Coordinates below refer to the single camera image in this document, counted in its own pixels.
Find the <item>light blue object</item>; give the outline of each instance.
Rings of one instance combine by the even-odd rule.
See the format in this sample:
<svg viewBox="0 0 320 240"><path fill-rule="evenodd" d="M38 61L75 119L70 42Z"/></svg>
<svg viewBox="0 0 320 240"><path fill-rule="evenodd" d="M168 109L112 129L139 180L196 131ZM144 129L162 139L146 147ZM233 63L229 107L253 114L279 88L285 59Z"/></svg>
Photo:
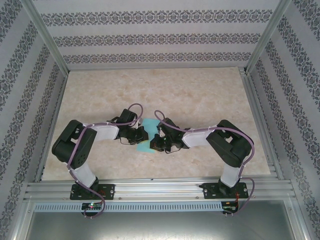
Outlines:
<svg viewBox="0 0 320 240"><path fill-rule="evenodd" d="M155 134L158 133L157 125L160 123L158 119L145 118L143 119L142 126L149 135L149 140L141 142L137 145L136 150L145 153L154 153L155 150L150 149L150 141L154 139Z"/></svg>

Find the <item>marble floor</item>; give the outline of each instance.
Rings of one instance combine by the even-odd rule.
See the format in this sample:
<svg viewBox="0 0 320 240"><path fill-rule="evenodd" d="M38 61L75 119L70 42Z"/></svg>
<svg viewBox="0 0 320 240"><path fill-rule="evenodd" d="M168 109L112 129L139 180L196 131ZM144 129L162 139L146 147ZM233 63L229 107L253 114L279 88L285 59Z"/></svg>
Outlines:
<svg viewBox="0 0 320 240"><path fill-rule="evenodd" d="M71 71L51 146L70 120L103 122L132 103L143 105L144 118L154 119L158 109L181 128L229 120L254 141L255 155L243 175L270 174L237 67ZM139 115L139 107L132 110ZM119 140L95 142L87 162L99 179L220 176L224 166L208 146L147 153ZM66 165L50 151L42 180L71 179Z"/></svg>

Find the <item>metal bracket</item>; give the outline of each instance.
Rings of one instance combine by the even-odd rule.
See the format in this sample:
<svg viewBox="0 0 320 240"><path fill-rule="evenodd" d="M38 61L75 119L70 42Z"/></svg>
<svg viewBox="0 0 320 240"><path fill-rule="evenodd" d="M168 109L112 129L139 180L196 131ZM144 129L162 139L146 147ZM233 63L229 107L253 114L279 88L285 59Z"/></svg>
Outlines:
<svg viewBox="0 0 320 240"><path fill-rule="evenodd" d="M227 196L220 192L217 182L203 183L199 187L203 189L204 199L236 199L236 194L238 194L239 199L247 199L249 197L245 182L239 182Z"/></svg>
<svg viewBox="0 0 320 240"><path fill-rule="evenodd" d="M101 194L104 200L113 200L115 195L114 184L99 184L98 194ZM71 187L70 200L100 200L97 195L91 195L87 190L84 190L78 184L73 184Z"/></svg>

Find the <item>purple cable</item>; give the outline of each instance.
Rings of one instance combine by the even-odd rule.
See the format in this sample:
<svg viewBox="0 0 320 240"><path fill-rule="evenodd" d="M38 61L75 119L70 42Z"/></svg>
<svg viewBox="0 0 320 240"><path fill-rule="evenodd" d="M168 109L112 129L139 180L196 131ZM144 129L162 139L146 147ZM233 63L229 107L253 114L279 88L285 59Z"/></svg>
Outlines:
<svg viewBox="0 0 320 240"><path fill-rule="evenodd" d="M103 196L101 196L99 193L97 193L96 191L92 190L91 188L85 186L82 182L79 181L79 179L77 179L77 177L76 177L76 176L73 174L73 172L71 171L71 169L72 169L72 168L71 168L71 163L72 163L72 161L73 161L73 159L74 159L74 157L75 157L75 154L76 154L76 151L77 151L77 149L78 149L78 147L79 147L80 141L81 141L83 135L85 134L85 132L86 132L86 130L87 130L88 128L91 128L91 127L93 127L93 126L108 126L108 125L110 125L110 126L125 126L125 125L130 125L130 124L136 123L136 122L142 117L142 114L144 113L144 108L142 107L142 105L141 105L140 103L133 103L133 104L131 104L131 105L128 107L128 110L130 110L130 108L132 108L133 106L140 106L140 108L141 108L141 113L140 113L140 115L139 115L135 120L133 120L133 121L126 122L126 123L98 122L98 123L93 123L93 124L87 125L87 126L82 130L82 132L80 133L80 136L79 136L79 138L78 138L78 140L77 140L77 142L76 142L76 144L75 144L75 146L74 146L74 149L73 149L73 151L72 151L72 154L71 154L71 156L70 156L70 158L69 158L69 161L68 161L68 163L67 163L67 165L66 165L66 168L68 169L71 177L75 180L76 183L78 183L78 184L79 184L81 187L83 187L84 189L90 191L91 193L93 193L93 194L97 195L99 198L101 198L101 202L103 203L103 207L101 208L101 211L99 211L99 212L98 212L96 215L94 215L94 216L90 216L90 219L96 218L96 217L98 217L99 215L101 215L101 214L104 212L105 207L106 207L106 201L105 201L105 199L104 199ZM88 216L86 215L86 210L83 212L83 214L84 214L84 217L85 217L85 218L88 217Z"/></svg>
<svg viewBox="0 0 320 240"><path fill-rule="evenodd" d="M185 130L185 129L181 129L181 128L178 128L178 127L175 127L175 126L172 126L166 122L164 122L158 115L157 113L160 113L163 117L163 119L165 119L165 115L162 111L160 110L155 110L154 111L154 115L155 117L164 125L168 126L169 128L172 128L172 129L175 129L175 130L178 130L178 131L181 131L181 132L185 132L185 133L196 133L196 132L202 132L202 131L210 131L210 130L224 130L224 131L229 131L229 132L233 132L233 133L236 133L236 134L239 134L240 136L244 137L248 142L249 144L251 145L251 155L248 157L248 159L246 161L244 161L241 165L241 168L240 168L240 171L239 171L239 175L238 177L239 178L242 178L244 180L251 180L252 181L252 190L251 190L251 193L249 195L249 197L247 198L247 200L245 201L245 203L243 204L243 206L237 211L237 213L242 210L246 205L247 203L249 202L249 200L251 199L251 196L252 194L254 193L254 190L255 190L255 181L251 178L251 177L241 177L241 174L244 170L244 167L245 165L254 157L254 154L255 154L255 146L254 146L254 143L252 142L252 140L246 135L244 134L243 132L241 131L238 131L238 130L235 130L235 129L232 129L232 128L228 128L228 127L220 127L220 126L212 126L212 127L207 127L207 128L199 128L199 129L194 129L194 130Z"/></svg>

